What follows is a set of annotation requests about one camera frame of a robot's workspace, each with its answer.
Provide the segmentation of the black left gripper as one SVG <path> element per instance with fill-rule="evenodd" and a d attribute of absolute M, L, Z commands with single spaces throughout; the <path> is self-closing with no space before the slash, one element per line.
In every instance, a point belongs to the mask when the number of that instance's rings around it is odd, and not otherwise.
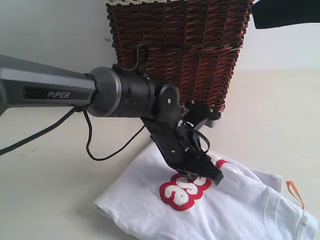
<path fill-rule="evenodd" d="M 202 149 L 201 140 L 208 142 L 202 133 L 183 120 L 174 126 L 146 117 L 141 120 L 170 168 L 187 179 L 204 177 L 216 186 L 222 181 L 223 173 Z"/>

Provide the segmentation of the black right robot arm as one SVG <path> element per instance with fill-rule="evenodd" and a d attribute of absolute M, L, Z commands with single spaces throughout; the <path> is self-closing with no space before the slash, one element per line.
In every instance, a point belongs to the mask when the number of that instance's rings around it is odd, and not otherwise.
<path fill-rule="evenodd" d="M 256 29 L 319 23 L 319 0 L 259 0 L 251 8 Z"/>

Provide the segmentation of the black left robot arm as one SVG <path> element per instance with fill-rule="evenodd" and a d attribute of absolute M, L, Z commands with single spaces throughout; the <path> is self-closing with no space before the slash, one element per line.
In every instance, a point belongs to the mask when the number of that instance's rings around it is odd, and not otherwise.
<path fill-rule="evenodd" d="M 207 138 L 199 132 L 220 113 L 197 103 L 183 112 L 175 85 L 136 69 L 97 67 L 78 73 L 2 55 L 0 110 L 23 107 L 70 107 L 86 118 L 139 118 L 170 168 L 191 180 L 204 177 L 219 184 L 223 179 L 202 149 Z"/>

